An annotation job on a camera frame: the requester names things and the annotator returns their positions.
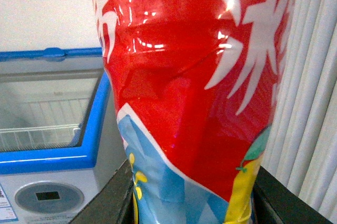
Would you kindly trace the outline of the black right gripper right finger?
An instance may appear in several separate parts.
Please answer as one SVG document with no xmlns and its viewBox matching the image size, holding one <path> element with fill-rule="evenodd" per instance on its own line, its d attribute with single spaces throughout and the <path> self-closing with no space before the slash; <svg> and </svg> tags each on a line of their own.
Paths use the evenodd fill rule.
<svg viewBox="0 0 337 224">
<path fill-rule="evenodd" d="M 263 167 L 253 187 L 257 223 L 330 223 Z"/>
</svg>

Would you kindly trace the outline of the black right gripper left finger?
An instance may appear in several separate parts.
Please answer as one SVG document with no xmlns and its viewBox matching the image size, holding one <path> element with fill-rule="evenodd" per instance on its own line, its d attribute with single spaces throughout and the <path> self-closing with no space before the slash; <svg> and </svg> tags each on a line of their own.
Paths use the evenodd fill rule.
<svg viewBox="0 0 337 224">
<path fill-rule="evenodd" d="M 132 196 L 131 166 L 123 163 L 104 188 L 71 220 L 71 223 L 133 223 Z"/>
</svg>

